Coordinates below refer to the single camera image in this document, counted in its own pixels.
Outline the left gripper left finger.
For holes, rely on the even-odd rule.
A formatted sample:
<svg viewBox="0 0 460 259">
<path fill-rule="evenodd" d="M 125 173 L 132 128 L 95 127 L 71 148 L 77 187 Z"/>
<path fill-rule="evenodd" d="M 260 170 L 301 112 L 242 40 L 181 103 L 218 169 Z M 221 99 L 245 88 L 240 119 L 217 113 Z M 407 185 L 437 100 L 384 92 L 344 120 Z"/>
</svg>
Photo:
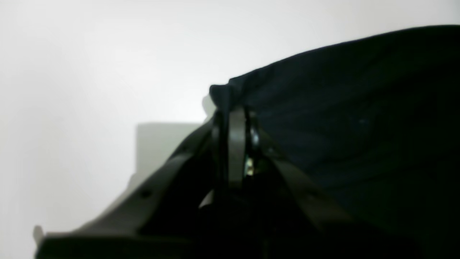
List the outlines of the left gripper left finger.
<svg viewBox="0 0 460 259">
<path fill-rule="evenodd" d="M 247 150 L 246 110 L 217 110 L 115 208 L 73 232 L 47 234 L 36 258 L 193 257 L 199 205 L 210 191 L 221 206 L 243 189 Z"/>
</svg>

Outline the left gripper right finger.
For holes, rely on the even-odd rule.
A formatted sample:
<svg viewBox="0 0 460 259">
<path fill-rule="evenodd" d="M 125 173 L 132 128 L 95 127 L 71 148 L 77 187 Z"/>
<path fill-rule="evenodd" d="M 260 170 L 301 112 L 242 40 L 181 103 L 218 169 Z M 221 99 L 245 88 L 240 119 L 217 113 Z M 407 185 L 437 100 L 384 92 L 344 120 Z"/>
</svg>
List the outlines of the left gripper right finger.
<svg viewBox="0 0 460 259">
<path fill-rule="evenodd" d="M 396 240 L 354 219 L 274 146 L 255 112 L 248 112 L 248 141 L 256 170 L 269 163 L 293 212 L 283 231 L 264 243 L 267 259 L 394 259 Z"/>
</svg>

